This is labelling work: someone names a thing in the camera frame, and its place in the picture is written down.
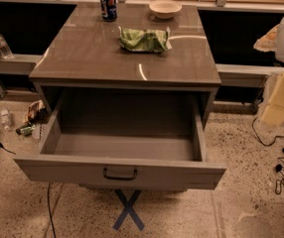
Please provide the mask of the grey top drawer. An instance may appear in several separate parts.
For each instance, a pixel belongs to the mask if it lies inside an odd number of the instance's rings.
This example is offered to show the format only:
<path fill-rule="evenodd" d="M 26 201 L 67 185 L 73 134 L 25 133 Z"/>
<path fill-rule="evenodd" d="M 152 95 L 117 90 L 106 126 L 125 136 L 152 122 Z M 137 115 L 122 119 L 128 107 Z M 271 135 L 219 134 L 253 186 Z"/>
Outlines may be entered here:
<path fill-rule="evenodd" d="M 213 189 L 225 172 L 207 158 L 198 98 L 187 92 L 67 89 L 39 152 L 15 162 L 31 180 L 93 188 Z M 104 168 L 137 178 L 105 179 Z"/>

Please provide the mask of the grey drawer cabinet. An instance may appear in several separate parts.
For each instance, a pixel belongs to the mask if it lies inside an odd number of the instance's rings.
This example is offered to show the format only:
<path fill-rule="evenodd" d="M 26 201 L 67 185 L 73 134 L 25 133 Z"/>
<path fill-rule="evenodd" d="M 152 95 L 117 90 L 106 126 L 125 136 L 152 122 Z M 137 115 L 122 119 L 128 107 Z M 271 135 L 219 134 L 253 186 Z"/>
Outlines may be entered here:
<path fill-rule="evenodd" d="M 220 79 L 197 8 L 184 6 L 171 20 L 156 18 L 146 4 L 118 4 L 117 13 L 105 22 L 99 4 L 75 6 L 30 74 L 47 106 L 54 107 L 50 86 L 197 91 L 206 122 Z M 172 48 L 129 52 L 119 45 L 120 28 L 169 30 Z"/>

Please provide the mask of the white ceramic bowl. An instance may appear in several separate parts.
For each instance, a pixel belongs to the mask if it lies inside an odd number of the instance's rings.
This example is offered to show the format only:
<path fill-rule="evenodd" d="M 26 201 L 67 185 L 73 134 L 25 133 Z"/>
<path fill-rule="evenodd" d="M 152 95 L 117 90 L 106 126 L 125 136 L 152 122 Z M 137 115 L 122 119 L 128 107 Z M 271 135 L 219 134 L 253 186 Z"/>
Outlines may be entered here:
<path fill-rule="evenodd" d="M 171 19 L 182 10 L 182 5 L 173 0 L 155 0 L 149 3 L 151 12 L 159 19 Z"/>

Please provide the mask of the green chip bag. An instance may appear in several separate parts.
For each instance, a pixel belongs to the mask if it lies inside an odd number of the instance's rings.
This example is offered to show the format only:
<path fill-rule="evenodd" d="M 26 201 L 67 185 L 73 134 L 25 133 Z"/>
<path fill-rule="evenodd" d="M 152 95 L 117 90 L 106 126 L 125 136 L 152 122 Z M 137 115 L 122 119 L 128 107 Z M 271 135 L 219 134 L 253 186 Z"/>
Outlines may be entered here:
<path fill-rule="evenodd" d="M 119 28 L 119 45 L 133 53 L 162 53 L 172 48 L 169 37 L 170 29 L 162 30 L 135 30 Z"/>

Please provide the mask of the blue soda can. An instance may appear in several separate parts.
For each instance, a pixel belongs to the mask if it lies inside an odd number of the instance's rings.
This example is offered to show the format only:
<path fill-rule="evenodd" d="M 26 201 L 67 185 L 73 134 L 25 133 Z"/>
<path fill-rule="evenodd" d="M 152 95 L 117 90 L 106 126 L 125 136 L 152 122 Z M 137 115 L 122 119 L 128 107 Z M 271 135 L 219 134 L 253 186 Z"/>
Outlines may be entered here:
<path fill-rule="evenodd" d="M 101 16 L 105 21 L 117 19 L 116 0 L 100 0 Z"/>

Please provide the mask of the blue tape cross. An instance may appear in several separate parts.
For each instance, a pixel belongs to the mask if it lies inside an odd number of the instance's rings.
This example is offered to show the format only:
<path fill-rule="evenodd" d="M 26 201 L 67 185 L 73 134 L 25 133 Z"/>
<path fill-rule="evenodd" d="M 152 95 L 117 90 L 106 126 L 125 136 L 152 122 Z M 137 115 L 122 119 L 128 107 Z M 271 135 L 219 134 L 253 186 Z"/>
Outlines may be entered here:
<path fill-rule="evenodd" d="M 137 228 L 140 231 L 142 231 L 145 227 L 145 224 L 143 223 L 143 221 L 141 220 L 141 218 L 139 217 L 139 215 L 134 209 L 134 204 L 137 201 L 141 191 L 135 190 L 129 199 L 126 198 L 124 192 L 121 189 L 117 189 L 115 193 L 118 199 L 120 200 L 120 202 L 122 203 L 123 209 L 120 215 L 118 216 L 118 218 L 116 219 L 113 225 L 113 228 L 115 230 L 119 230 L 121 225 L 124 223 L 124 220 L 126 219 L 126 217 L 130 216 L 133 222 L 135 223 L 135 225 L 137 226 Z"/>

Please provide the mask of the brown snack bag on floor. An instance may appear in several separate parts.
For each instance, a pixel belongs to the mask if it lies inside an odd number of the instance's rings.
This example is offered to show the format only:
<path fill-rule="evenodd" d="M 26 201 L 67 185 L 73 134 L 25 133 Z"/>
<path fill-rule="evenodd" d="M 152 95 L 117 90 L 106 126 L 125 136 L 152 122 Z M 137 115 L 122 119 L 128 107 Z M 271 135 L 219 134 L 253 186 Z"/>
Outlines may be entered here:
<path fill-rule="evenodd" d="M 34 101 L 28 108 L 27 121 L 29 123 L 46 123 L 48 111 L 42 100 Z"/>

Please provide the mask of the green can on floor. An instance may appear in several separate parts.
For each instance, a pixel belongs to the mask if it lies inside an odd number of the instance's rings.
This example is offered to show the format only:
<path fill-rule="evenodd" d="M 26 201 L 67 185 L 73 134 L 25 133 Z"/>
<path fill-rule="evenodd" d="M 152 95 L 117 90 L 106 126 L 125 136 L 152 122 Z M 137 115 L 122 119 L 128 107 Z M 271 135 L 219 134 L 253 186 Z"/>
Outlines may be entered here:
<path fill-rule="evenodd" d="M 21 126 L 20 128 L 18 128 L 16 130 L 16 133 L 18 135 L 22 135 L 22 136 L 29 136 L 32 134 L 32 132 L 35 130 L 36 128 L 36 125 L 35 124 L 32 124 L 32 125 L 24 125 L 24 126 Z"/>

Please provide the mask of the clear plastic water bottle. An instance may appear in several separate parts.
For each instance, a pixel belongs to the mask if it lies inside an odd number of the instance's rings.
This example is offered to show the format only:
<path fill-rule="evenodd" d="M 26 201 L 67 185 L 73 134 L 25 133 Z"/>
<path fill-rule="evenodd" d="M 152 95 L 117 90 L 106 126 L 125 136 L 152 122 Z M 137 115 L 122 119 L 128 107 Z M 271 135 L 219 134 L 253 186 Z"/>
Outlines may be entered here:
<path fill-rule="evenodd" d="M 10 50 L 6 40 L 0 34 L 0 54 L 3 59 L 11 59 L 13 57 L 12 51 Z"/>

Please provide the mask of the small bottle on floor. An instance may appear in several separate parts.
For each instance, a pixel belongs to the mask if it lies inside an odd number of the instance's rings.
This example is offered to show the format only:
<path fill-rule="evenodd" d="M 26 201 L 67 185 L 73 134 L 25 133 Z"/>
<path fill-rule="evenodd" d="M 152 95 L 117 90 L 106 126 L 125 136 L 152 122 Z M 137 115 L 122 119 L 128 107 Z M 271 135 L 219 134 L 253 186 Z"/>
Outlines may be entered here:
<path fill-rule="evenodd" d="M 1 110 L 1 123 L 5 130 L 9 130 L 12 125 L 11 112 L 4 108 Z"/>

